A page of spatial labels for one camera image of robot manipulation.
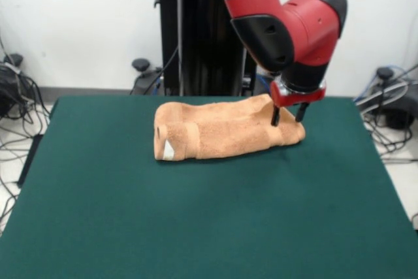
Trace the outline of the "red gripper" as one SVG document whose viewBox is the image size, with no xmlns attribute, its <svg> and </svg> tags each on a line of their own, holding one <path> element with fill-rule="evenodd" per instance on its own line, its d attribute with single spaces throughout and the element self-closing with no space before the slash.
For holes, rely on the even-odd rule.
<svg viewBox="0 0 418 279">
<path fill-rule="evenodd" d="M 271 126 L 278 126 L 281 107 L 289 107 L 298 104 L 301 105 L 298 108 L 295 121 L 298 123 L 302 122 L 310 103 L 322 100 L 325 97 L 325 92 L 325 80 L 320 83 L 319 87 L 315 91 L 306 93 L 290 90 L 280 79 L 273 80 L 270 84 L 270 95 L 274 103 Z"/>
</svg>

